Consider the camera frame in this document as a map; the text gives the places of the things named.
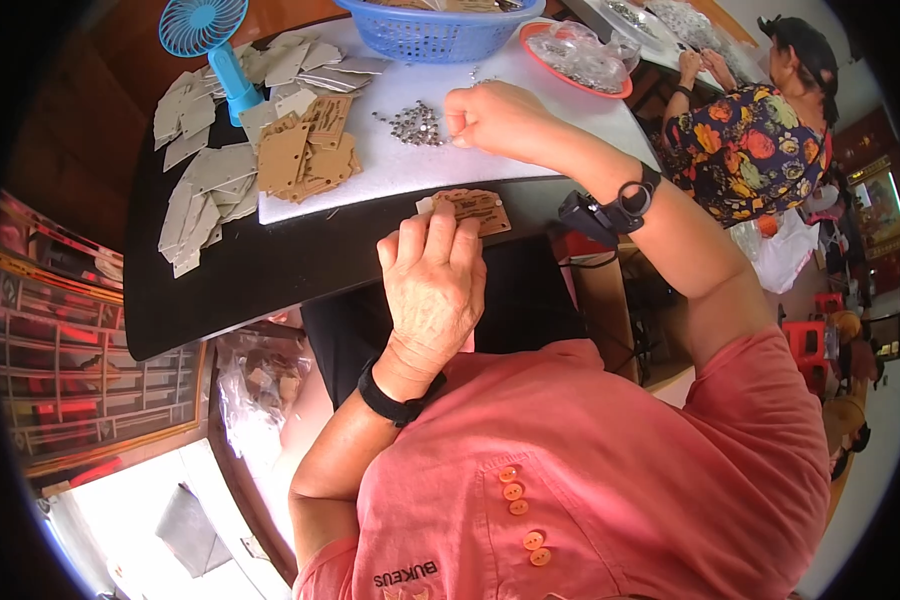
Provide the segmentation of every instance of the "black pants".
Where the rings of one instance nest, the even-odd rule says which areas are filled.
[[[536,351],[587,338],[545,235],[490,246],[485,307],[474,333],[478,353]],[[334,410],[356,389],[367,362],[383,352],[394,327],[380,282],[305,302],[303,327]]]

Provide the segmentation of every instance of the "blue basket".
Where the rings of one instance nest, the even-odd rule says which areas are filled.
[[[543,14],[546,0],[512,12],[441,12],[334,0],[348,10],[363,43],[408,63],[474,63],[503,47],[520,23]]]

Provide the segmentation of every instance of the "pile of eyelets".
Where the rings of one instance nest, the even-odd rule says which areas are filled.
[[[379,116],[376,112],[372,112],[371,115],[381,123],[392,126],[390,135],[404,144],[443,146],[446,141],[441,139],[441,126],[437,122],[434,110],[422,100],[417,100],[416,106],[397,112],[392,119]]]

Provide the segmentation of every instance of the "white foam sheet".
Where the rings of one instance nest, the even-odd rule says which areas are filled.
[[[360,41],[352,19],[319,23],[295,33],[308,30],[319,32],[321,42],[346,48],[348,54],[378,56]],[[371,114],[375,111],[384,117],[393,115],[415,106],[419,99],[436,110],[440,116],[440,133],[445,137],[444,96],[454,88],[467,88],[475,83],[469,75],[473,66],[473,63],[405,66],[396,60],[361,89],[363,95],[353,102],[346,121],[344,130],[357,139],[357,155],[363,172],[336,189],[306,198],[300,204],[261,195],[257,209],[260,223],[268,225],[433,187],[556,175],[536,165],[492,156],[481,150],[460,149],[452,144],[435,148],[403,145],[390,135],[391,126],[375,120]],[[532,91],[556,116],[659,168],[650,142],[624,101],[590,94],[556,78],[524,52],[517,32],[500,52],[480,63],[478,80],[494,76]]]

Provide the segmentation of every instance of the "hand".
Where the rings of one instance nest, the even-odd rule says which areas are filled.
[[[703,63],[703,68],[713,75],[713,79],[717,80],[717,83],[720,84],[724,91],[736,89],[737,81],[733,78],[731,68],[727,66],[727,61],[724,60],[723,56],[709,48],[704,48],[700,52],[700,59]]]
[[[554,143],[573,130],[558,119],[532,92],[488,81],[452,89],[444,100],[447,129],[454,145],[480,148],[493,155],[528,162],[563,172],[561,152]]]
[[[453,202],[443,201],[430,215],[417,215],[377,243],[393,332],[384,356],[386,368],[423,388],[460,350],[484,313],[487,265],[477,237],[480,222],[457,226]],[[390,393],[419,398],[397,390]]]
[[[692,87],[697,79],[697,73],[704,70],[701,56],[694,50],[684,50],[680,53],[680,84]]]

